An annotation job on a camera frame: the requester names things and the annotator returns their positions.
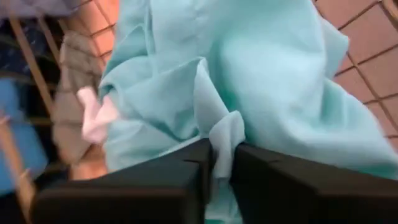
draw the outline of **mint green fabric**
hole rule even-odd
[[[226,181],[242,141],[395,179],[376,119],[331,80],[347,48],[311,0],[121,0],[99,89],[122,116],[109,125],[108,167],[209,138],[208,223],[241,223]]]

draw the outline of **tiled wall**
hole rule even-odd
[[[335,81],[378,118],[398,149],[398,30],[378,0],[317,0],[316,7],[350,38]]]
[[[89,35],[97,54],[109,59],[119,0],[80,0],[68,26]],[[350,37],[335,81],[379,119],[398,148],[398,31],[378,0],[313,0],[321,15]]]
[[[92,37],[94,51],[105,64],[114,41],[114,25],[119,14],[119,0],[80,0],[77,12],[67,19],[67,26]]]

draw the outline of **blue object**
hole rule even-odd
[[[0,106],[12,120],[23,120],[24,116],[18,109],[19,96],[14,80],[0,79]],[[36,178],[43,173],[47,158],[35,130],[30,124],[12,121],[10,129],[25,167],[29,168],[31,177]],[[14,178],[0,145],[0,195],[12,192],[14,188]]]
[[[218,184],[208,223],[241,223],[226,182],[245,139],[396,179],[398,158],[376,119],[331,80],[348,42],[311,0],[121,0],[99,90],[123,117],[109,125],[108,167],[209,137]]]
[[[47,53],[47,41],[40,27],[31,21],[24,20],[22,31],[34,53],[34,55],[43,55]],[[25,75],[32,78],[30,68],[25,60],[22,50],[19,48],[14,38],[8,22],[0,19],[0,71],[7,71]]]

